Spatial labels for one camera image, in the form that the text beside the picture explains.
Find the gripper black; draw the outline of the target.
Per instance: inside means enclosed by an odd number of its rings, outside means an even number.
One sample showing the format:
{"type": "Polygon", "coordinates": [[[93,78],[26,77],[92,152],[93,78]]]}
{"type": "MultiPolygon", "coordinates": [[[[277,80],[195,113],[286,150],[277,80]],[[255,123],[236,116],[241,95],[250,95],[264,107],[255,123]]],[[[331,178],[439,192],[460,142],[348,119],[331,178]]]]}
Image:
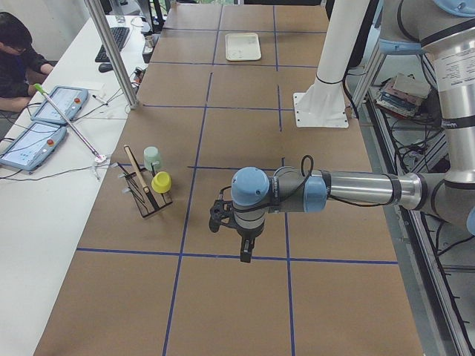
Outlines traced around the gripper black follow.
{"type": "Polygon", "coordinates": [[[260,235],[260,229],[238,228],[237,232],[241,236],[240,261],[242,263],[250,263],[252,261],[255,239],[260,235]]]}

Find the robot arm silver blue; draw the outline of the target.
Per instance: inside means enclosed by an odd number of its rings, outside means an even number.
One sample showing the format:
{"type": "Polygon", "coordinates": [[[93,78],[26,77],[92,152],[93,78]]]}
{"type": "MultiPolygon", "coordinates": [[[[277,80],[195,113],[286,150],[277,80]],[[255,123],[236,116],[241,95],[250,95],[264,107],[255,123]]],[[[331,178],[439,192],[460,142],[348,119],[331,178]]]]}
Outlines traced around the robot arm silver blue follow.
{"type": "Polygon", "coordinates": [[[379,49],[432,56],[450,169],[394,176],[282,167],[268,176],[258,168],[242,168],[232,179],[229,220],[242,238],[243,262],[252,258],[266,214],[317,212],[329,199],[401,205],[474,230],[474,3],[386,1],[379,49]]]}

